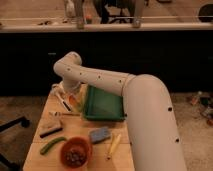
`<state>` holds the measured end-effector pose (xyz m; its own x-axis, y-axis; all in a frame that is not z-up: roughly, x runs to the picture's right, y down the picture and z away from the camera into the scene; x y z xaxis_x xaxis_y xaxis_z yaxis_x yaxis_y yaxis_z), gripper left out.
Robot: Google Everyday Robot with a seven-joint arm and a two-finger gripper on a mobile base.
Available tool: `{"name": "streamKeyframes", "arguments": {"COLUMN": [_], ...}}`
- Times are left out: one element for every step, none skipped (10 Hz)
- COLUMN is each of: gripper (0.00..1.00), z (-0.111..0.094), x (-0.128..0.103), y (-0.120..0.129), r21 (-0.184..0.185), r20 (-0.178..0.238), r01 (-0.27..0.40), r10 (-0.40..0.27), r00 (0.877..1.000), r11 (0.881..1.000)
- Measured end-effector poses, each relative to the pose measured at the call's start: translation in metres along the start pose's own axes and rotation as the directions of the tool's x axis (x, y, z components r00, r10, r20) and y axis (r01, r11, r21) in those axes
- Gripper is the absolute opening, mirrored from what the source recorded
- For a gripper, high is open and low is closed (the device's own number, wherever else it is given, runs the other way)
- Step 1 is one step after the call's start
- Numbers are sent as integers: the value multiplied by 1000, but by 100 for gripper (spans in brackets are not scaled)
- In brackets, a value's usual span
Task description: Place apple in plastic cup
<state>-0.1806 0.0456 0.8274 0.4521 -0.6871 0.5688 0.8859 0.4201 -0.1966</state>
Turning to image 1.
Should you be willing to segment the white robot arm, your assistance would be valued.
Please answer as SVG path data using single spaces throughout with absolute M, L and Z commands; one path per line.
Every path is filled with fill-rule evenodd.
M 159 78 L 84 67 L 73 51 L 53 70 L 67 92 L 87 83 L 123 98 L 135 171 L 187 171 L 171 98 Z

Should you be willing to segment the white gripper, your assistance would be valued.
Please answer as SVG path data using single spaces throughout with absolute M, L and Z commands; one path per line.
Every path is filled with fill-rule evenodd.
M 64 90 L 62 83 L 54 83 L 51 85 L 51 91 L 50 93 L 52 95 L 55 95 L 60 103 L 64 106 L 64 108 L 68 111 L 71 112 L 71 108 L 68 106 L 68 104 L 65 102 L 65 98 L 69 97 L 69 94 Z

